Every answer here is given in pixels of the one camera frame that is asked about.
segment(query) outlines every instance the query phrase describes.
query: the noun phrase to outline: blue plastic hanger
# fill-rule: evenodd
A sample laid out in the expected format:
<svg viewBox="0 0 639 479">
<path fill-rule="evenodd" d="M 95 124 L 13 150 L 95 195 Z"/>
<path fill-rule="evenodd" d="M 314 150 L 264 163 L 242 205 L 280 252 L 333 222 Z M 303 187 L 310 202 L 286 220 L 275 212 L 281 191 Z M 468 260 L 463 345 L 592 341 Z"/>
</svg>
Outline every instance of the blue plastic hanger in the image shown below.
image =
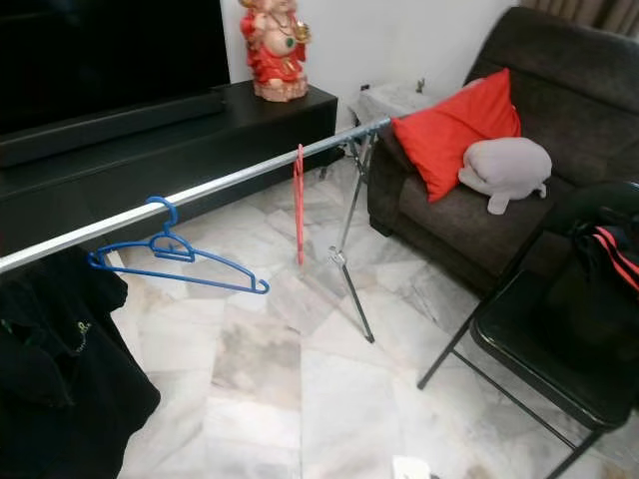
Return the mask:
<svg viewBox="0 0 639 479">
<path fill-rule="evenodd" d="M 242 267 L 239 264 L 236 264 L 221 256 L 217 256 L 216 254 L 195 249 L 194 247 L 191 246 L 191 244 L 187 240 L 173 233 L 171 231 L 171 227 L 174 227 L 178 223 L 178 210 L 172 203 L 168 202 L 166 199 L 162 197 L 150 197 L 147 200 L 147 203 L 162 203 L 169 209 L 169 213 L 171 214 L 171 217 L 167 222 L 164 223 L 163 231 L 161 233 L 154 235 L 148 241 L 116 242 L 114 244 L 109 244 L 107 246 L 101 247 L 95 252 L 90 252 L 88 255 L 88 261 L 92 267 L 96 269 L 104 269 L 106 271 L 128 272 L 131 274 L 143 274 L 146 276 L 166 277 L 168 279 L 177 279 L 179 281 L 195 282 L 197 284 L 223 287 L 225 289 L 232 289 L 235 291 L 243 291 L 243 292 L 252 292 L 255 294 L 266 294 L 267 292 L 269 292 L 269 290 L 271 289 L 269 284 L 263 279 L 260 279 L 260 281 L 257 281 L 256 276 L 245 267 Z M 169 242 L 169 247 L 157 245 L 158 240 L 164 240 L 164 239 L 171 240 Z M 236 284 L 228 284 L 226 282 L 209 281 L 206 279 L 197 279 L 195 277 L 181 276 L 179 274 L 168 274 L 165 272 L 145 271 L 143 269 L 132 269 L 127 267 L 115 267 L 115 266 L 110 266 L 106 263 L 105 255 L 107 253 L 111 251 L 116 251 L 118 249 L 122 249 L 124 247 L 133 247 L 133 246 L 146 246 L 153 252 L 155 257 L 161 257 L 164 259 L 173 259 L 175 261 L 195 262 L 196 256 L 207 257 L 208 259 L 221 262 L 227 266 L 232 267 L 233 269 L 239 272 L 244 273 L 251 280 L 251 286 L 250 287 L 239 286 Z"/>
</svg>

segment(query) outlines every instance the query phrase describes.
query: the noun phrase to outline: gold ornament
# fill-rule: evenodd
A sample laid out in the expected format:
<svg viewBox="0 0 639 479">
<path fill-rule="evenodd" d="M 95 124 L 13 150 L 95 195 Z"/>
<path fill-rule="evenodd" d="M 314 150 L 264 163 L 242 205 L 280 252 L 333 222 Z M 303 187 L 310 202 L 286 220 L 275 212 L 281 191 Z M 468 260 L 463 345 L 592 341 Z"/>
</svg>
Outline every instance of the gold ornament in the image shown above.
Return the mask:
<svg viewBox="0 0 639 479">
<path fill-rule="evenodd" d="M 296 23 L 293 31 L 298 42 L 300 43 L 311 42 L 311 27 L 309 27 L 309 25 L 304 23 L 302 20 L 298 20 L 298 23 Z"/>
</svg>

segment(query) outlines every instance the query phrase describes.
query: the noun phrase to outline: white wall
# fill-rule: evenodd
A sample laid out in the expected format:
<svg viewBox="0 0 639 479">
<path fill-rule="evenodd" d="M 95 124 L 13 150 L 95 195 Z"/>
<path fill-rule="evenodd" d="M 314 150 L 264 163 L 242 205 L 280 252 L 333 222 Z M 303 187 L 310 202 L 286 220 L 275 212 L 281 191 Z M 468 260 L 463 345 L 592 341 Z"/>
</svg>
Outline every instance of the white wall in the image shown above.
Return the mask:
<svg viewBox="0 0 639 479">
<path fill-rule="evenodd" d="M 402 26 L 395 44 L 395 78 L 426 79 L 440 96 L 462 85 L 494 23 L 517 0 L 395 0 Z"/>
<path fill-rule="evenodd" d="M 311 83 L 339 97 L 337 129 L 359 86 L 416 81 L 443 94 L 457 89 L 494 21 L 515 0 L 300 0 L 311 25 Z M 222 0 L 231 81 L 251 78 L 238 0 Z"/>
</svg>

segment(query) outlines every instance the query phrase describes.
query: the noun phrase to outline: sofa cushion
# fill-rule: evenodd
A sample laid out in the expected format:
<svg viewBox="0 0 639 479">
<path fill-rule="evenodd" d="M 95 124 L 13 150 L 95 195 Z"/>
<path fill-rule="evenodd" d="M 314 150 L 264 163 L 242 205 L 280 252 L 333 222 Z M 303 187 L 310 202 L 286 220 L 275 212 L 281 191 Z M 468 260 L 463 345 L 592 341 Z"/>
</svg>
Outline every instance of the sofa cushion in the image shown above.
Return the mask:
<svg viewBox="0 0 639 479">
<path fill-rule="evenodd" d="M 426 182 L 430 202 L 441 200 L 457 185 L 463 153 L 470 145 L 521 133 L 519 117 L 510 103 L 507 69 L 434 108 L 393 119 L 392 126 Z"/>
<path fill-rule="evenodd" d="M 495 216 L 486 211 L 487 198 L 465 186 L 428 204 L 421 178 L 413 175 L 404 183 L 399 209 L 489 273 L 500 276 L 546 212 L 573 190 L 557 177 L 551 177 L 547 186 L 545 200 L 533 195 L 511 202 L 504 215 Z"/>
</svg>

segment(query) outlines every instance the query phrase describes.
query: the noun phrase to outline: sofa armrest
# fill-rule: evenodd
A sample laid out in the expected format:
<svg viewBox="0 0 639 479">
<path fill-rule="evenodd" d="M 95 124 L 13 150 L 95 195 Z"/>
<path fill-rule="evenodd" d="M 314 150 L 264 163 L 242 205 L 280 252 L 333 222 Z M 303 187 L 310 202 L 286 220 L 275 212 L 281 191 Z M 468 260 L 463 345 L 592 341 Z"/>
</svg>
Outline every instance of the sofa armrest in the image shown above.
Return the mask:
<svg viewBox="0 0 639 479">
<path fill-rule="evenodd" d="M 379 142 L 387 149 L 392 158 L 407 173 L 416 173 L 417 168 L 410 162 L 403 146 L 392 132 L 392 127 L 386 127 L 379 131 Z"/>
<path fill-rule="evenodd" d="M 392 129 L 379 132 L 374 145 L 368 175 L 368 213 L 375 222 L 388 230 L 394 228 L 399 212 L 399 197 L 406 180 L 418 175 L 395 138 Z"/>
</svg>

